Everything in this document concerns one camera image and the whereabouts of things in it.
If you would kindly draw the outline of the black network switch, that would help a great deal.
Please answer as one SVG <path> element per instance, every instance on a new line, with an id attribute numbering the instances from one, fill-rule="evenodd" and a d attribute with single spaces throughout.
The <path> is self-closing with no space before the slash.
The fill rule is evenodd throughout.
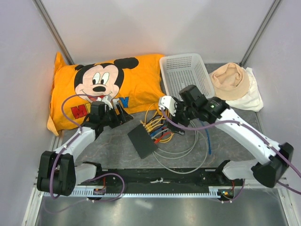
<path id="1" fill-rule="evenodd" d="M 127 135 L 141 159 L 145 159 L 158 149 L 142 124 L 136 126 Z"/>

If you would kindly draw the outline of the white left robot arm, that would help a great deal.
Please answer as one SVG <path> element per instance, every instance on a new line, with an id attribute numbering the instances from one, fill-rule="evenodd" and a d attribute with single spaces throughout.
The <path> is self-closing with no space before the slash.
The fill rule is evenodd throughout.
<path id="1" fill-rule="evenodd" d="M 115 128 L 131 121 L 120 104 L 116 107 L 105 102 L 93 102 L 88 119 L 81 124 L 77 132 L 62 146 L 54 151 L 45 151 L 40 157 L 36 187 L 49 193 L 53 198 L 59 195 L 69 196 L 76 185 L 89 181 L 99 185 L 103 181 L 100 165 L 85 162 L 75 166 L 75 161 L 84 149 L 93 143 L 105 127 Z"/>

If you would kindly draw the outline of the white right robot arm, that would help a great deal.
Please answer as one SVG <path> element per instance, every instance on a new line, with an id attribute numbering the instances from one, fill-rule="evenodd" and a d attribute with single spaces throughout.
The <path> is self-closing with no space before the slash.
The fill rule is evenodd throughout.
<path id="1" fill-rule="evenodd" d="M 207 122 L 207 128 L 216 127 L 227 133 L 255 158 L 251 161 L 226 160 L 215 174 L 216 182 L 227 185 L 235 179 L 256 179 L 265 187 L 273 188 L 291 167 L 293 146 L 280 144 L 260 133 L 244 121 L 230 106 L 218 97 L 207 99 L 195 85 L 180 91 L 181 99 L 164 96 L 159 101 L 161 111 L 168 110 L 168 128 L 176 133 L 189 130 L 194 119 Z"/>

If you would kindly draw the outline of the orange Mickey Mouse pillow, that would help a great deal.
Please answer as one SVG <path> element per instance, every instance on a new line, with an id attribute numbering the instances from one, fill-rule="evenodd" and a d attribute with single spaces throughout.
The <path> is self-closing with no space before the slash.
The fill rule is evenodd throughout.
<path id="1" fill-rule="evenodd" d="M 61 53 L 54 64 L 54 79 L 47 128 L 58 135 L 74 129 L 90 113 L 91 103 L 108 96 L 128 114 L 157 110 L 161 90 L 161 54 L 150 54 L 89 65 L 67 65 Z"/>

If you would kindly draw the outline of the white plastic mesh basket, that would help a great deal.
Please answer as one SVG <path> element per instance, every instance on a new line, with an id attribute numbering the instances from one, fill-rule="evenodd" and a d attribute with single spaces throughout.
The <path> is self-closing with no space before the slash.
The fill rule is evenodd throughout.
<path id="1" fill-rule="evenodd" d="M 197 53 L 164 56 L 159 60 L 161 75 L 168 96 L 181 99 L 179 92 L 195 85 L 207 99 L 215 96 L 210 76 Z"/>

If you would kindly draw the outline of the peach folded cloth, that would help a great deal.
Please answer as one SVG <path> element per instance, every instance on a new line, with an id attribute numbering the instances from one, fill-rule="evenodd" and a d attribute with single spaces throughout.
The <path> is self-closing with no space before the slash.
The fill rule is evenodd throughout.
<path id="1" fill-rule="evenodd" d="M 227 63 L 209 74 L 215 95 L 226 101 L 242 98 L 249 90 L 250 81 L 245 69 Z"/>

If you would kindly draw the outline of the white crumpled cloth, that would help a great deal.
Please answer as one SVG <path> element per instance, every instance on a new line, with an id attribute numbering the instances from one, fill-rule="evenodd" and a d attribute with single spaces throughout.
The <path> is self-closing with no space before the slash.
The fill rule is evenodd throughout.
<path id="1" fill-rule="evenodd" d="M 253 74 L 253 70 L 250 67 L 245 69 L 249 77 L 249 90 L 248 92 L 240 99 L 226 101 L 230 107 L 234 107 L 240 110 L 254 111 L 259 112 L 263 107 L 263 100 L 260 95 L 257 80 Z"/>

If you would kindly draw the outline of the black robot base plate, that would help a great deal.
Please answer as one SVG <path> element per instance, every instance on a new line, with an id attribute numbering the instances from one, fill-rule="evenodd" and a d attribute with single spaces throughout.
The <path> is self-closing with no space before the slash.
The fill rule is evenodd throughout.
<path id="1" fill-rule="evenodd" d="M 104 178 L 83 182 L 85 186 L 104 186 L 107 194 L 120 193 L 123 184 L 121 179 L 113 175 L 120 175 L 125 181 L 123 194 L 138 195 L 177 195 L 177 194 L 208 194 L 210 187 L 225 187 L 232 189 L 242 186 L 243 180 L 229 180 L 215 168 L 200 168 L 190 174 L 176 174 L 163 168 L 154 169 L 108 169 L 96 173 L 97 176 L 111 173 Z"/>

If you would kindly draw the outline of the aluminium slotted rail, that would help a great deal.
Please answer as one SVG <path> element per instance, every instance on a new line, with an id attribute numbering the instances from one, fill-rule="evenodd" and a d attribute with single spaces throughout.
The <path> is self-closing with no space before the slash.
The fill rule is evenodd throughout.
<path id="1" fill-rule="evenodd" d="M 96 180 L 97 179 L 101 179 L 104 178 L 105 176 L 110 176 L 112 175 L 111 173 L 107 173 L 104 174 L 102 176 L 96 176 Z M 145 198 L 174 198 L 174 197 L 201 197 L 201 198 L 220 198 L 221 195 L 224 194 L 224 192 L 229 192 L 229 191 L 233 191 L 235 188 L 240 188 L 239 187 L 235 187 L 232 189 L 227 189 L 225 187 L 210 187 L 209 188 L 209 193 L 208 194 L 177 194 L 177 195 L 162 195 L 162 194 L 157 194 L 157 195 L 145 195 L 145 194 L 123 194 L 124 190 L 125 190 L 125 181 L 124 179 L 114 173 L 113 175 L 117 176 L 119 179 L 121 179 L 123 187 L 120 191 L 120 193 L 118 194 L 107 194 L 106 193 L 106 189 L 104 188 L 104 186 L 100 187 L 100 186 L 85 186 L 85 185 L 76 185 L 73 192 L 69 195 L 69 196 L 75 196 L 75 197 L 87 197 L 89 199 L 100 199 L 100 198 L 109 198 L 109 199 L 118 199 L 121 197 L 145 197 Z"/>

